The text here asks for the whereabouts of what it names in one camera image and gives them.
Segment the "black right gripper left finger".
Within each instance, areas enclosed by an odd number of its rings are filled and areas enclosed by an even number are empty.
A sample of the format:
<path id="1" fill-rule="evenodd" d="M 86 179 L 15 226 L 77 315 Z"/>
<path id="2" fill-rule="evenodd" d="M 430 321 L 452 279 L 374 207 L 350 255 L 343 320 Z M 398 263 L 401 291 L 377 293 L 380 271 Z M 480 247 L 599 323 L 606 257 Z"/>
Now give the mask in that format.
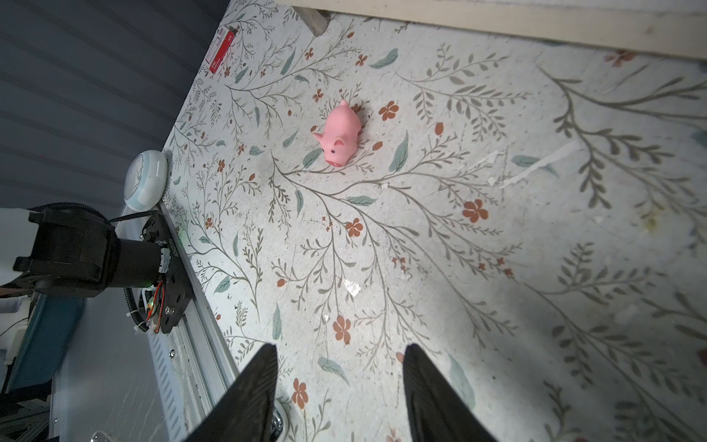
<path id="1" fill-rule="evenodd" d="M 186 441 L 271 441 L 277 374 L 276 346 L 265 344 Z"/>

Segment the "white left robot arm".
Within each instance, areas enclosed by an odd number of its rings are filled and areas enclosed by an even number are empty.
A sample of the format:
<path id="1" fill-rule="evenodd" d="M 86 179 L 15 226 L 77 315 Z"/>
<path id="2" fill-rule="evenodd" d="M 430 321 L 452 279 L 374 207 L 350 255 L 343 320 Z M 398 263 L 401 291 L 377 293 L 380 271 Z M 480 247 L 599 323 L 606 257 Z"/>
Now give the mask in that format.
<path id="1" fill-rule="evenodd" d="M 1 210 L 1 296 L 29 292 L 93 298 L 109 287 L 151 287 L 169 268 L 167 247 L 120 239 L 84 204 Z"/>

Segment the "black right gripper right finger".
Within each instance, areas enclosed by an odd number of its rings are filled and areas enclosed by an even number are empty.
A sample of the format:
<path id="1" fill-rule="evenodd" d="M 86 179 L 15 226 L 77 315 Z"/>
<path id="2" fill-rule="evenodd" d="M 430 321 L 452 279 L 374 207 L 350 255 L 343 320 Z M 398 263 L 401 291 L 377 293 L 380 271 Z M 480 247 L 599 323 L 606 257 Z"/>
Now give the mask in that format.
<path id="1" fill-rule="evenodd" d="M 493 441 L 418 344 L 407 346 L 403 384 L 413 441 Z"/>

